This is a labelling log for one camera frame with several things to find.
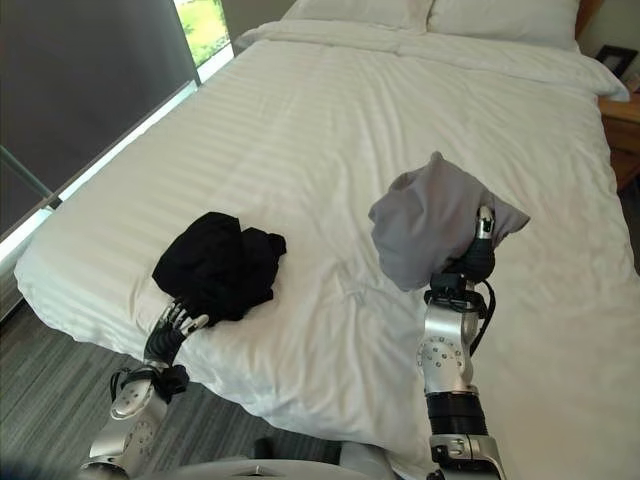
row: headboard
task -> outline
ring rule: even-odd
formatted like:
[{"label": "headboard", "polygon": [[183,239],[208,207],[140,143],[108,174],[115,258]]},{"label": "headboard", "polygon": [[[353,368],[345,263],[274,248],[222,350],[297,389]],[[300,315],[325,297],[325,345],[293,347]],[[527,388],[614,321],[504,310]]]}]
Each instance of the headboard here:
[{"label": "headboard", "polygon": [[601,6],[602,0],[580,0],[580,9],[576,19],[576,38],[584,31]]}]

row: floor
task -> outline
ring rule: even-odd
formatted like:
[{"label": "floor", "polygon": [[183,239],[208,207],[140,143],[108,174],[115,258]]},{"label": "floor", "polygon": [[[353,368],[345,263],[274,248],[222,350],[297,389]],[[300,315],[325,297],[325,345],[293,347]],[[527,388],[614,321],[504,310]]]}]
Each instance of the floor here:
[{"label": "floor", "polygon": [[[620,199],[640,273],[640,180]],[[27,305],[1,324],[0,480],[73,478],[106,420],[111,373],[135,365],[49,329]],[[279,458],[335,461],[335,443],[277,430],[192,384],[172,402],[147,472],[243,455],[263,436]]]}]

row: white bedsheet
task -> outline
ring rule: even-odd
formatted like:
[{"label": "white bedsheet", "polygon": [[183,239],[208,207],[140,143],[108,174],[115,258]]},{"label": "white bedsheet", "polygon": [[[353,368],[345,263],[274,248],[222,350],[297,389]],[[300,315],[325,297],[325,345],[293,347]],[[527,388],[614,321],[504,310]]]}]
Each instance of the white bedsheet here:
[{"label": "white bedsheet", "polygon": [[425,307],[381,273],[367,212],[440,150],[532,217],[497,250],[474,358],[510,478],[637,478],[640,281],[594,95],[621,85],[506,42],[333,22],[245,37],[259,39],[37,233],[16,276],[39,317],[140,358],[169,300],[150,274],[195,218],[280,233],[275,299],[177,361],[276,426],[380,445],[424,478]]}]

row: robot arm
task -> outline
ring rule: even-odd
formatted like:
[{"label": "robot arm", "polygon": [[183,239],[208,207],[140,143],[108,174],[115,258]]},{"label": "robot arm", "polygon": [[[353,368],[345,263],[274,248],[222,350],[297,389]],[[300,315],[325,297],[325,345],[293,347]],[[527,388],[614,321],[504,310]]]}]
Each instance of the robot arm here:
[{"label": "robot arm", "polygon": [[[441,470],[428,480],[498,478],[506,480],[496,441],[489,436],[478,389],[472,385],[471,356],[491,319],[495,300],[487,308],[474,291],[493,271],[493,215],[478,213],[476,238],[465,255],[431,279],[425,294],[425,335],[418,355],[432,436],[431,456]],[[479,319],[484,318],[482,328]]]},{"label": "robot arm", "polygon": [[208,322],[207,315],[189,317],[179,301],[167,307],[147,340],[144,365],[122,382],[79,480],[128,480],[140,472],[171,397],[189,383],[184,367],[173,361],[187,337]]}]

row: wooden nightstand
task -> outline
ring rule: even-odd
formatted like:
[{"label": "wooden nightstand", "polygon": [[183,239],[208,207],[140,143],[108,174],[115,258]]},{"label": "wooden nightstand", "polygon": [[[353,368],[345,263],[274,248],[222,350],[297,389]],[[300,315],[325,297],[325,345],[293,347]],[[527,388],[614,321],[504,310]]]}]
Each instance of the wooden nightstand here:
[{"label": "wooden nightstand", "polygon": [[621,190],[640,174],[640,94],[632,94],[629,103],[601,98],[599,105],[611,166]]}]

